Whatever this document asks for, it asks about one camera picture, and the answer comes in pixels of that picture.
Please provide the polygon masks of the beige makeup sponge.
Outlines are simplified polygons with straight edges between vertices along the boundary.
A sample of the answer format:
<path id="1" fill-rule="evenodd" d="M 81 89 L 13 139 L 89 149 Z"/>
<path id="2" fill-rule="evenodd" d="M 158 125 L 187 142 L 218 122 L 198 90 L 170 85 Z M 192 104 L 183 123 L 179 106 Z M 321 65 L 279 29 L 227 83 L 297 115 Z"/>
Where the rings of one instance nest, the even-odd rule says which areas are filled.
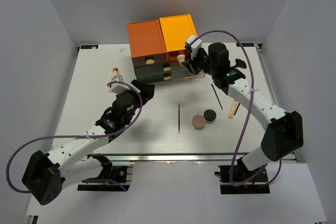
<path id="1" fill-rule="evenodd" d="M 183 66 L 183 65 L 184 65 L 184 62 L 185 62 L 185 55 L 178 55 L 178 56 L 177 56 L 177 61 L 179 62 L 179 64 L 180 64 L 181 66 Z"/>

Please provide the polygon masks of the clear yellow box drawer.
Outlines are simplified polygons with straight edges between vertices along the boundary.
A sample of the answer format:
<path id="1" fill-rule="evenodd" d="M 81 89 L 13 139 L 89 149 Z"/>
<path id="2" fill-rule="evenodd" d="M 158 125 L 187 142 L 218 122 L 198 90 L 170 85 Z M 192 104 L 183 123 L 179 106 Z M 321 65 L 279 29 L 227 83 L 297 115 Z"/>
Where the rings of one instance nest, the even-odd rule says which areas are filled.
<path id="1" fill-rule="evenodd" d="M 181 66 L 177 60 L 178 55 L 186 55 L 187 51 L 177 50 L 177 51 L 169 51 L 167 53 L 168 61 L 171 67 L 171 76 L 172 81 L 182 81 L 182 80 L 190 80 L 205 77 L 205 73 L 199 72 L 197 75 L 191 74 L 188 69 L 184 66 Z"/>

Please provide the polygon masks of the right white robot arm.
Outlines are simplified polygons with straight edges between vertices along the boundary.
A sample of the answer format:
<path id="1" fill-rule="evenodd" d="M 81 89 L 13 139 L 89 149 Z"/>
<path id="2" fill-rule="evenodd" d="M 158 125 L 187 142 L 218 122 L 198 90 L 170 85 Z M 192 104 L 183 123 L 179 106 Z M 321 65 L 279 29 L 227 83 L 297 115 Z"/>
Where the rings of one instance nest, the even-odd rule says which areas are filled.
<path id="1" fill-rule="evenodd" d="M 302 117 L 287 112 L 252 88 L 242 69 L 247 67 L 241 59 L 231 65 L 229 51 L 223 43 L 212 43 L 207 50 L 191 47 L 187 55 L 177 57 L 179 64 L 190 73 L 200 72 L 212 77 L 216 87 L 245 107 L 262 126 L 265 133 L 261 144 L 238 160 L 237 175 L 247 182 L 256 175 L 256 169 L 276 162 L 303 146 Z"/>

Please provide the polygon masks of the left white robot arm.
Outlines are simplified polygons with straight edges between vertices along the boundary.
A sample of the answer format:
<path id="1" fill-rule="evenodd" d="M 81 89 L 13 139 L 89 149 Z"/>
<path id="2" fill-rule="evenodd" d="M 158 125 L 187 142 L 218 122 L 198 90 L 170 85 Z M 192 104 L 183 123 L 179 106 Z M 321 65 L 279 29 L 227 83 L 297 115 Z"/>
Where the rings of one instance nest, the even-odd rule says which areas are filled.
<path id="1" fill-rule="evenodd" d="M 119 137 L 139 117 L 142 107 L 154 97 L 153 84 L 132 80 L 111 83 L 116 93 L 112 106 L 84 134 L 47 153 L 36 151 L 27 164 L 22 183 L 43 206 L 51 203 L 66 187 L 94 176 L 110 178 L 111 162 L 93 151 Z"/>

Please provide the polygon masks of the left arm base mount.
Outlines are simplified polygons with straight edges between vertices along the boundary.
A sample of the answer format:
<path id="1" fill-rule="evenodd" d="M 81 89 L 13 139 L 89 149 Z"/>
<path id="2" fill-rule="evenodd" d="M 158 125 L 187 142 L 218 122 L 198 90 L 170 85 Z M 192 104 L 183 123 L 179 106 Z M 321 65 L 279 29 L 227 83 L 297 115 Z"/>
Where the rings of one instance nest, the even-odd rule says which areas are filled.
<path id="1" fill-rule="evenodd" d="M 100 173 L 96 177 L 87 178 L 79 183 L 77 191 L 128 191 L 132 181 L 132 166 L 115 165 L 102 154 L 89 155 L 87 160 L 89 158 L 99 162 Z"/>

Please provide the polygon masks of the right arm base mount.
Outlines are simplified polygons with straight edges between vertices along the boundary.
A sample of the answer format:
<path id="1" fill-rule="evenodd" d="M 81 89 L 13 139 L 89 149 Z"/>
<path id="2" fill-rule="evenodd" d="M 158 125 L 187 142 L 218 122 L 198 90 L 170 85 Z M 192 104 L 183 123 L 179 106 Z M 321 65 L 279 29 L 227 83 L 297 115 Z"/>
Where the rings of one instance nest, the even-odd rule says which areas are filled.
<path id="1" fill-rule="evenodd" d="M 262 186 L 268 182 L 268 175 L 264 168 L 262 172 L 255 178 L 249 180 L 244 185 L 235 187 L 229 180 L 229 165 L 221 165 L 218 167 L 218 171 L 214 172 L 214 175 L 219 178 L 220 181 L 220 193 L 222 195 L 252 195 L 252 194 L 269 194 L 269 186 Z M 243 172 L 243 170 L 237 165 L 233 169 L 233 182 L 241 183 L 244 180 L 252 176 L 257 170 L 252 172 Z"/>

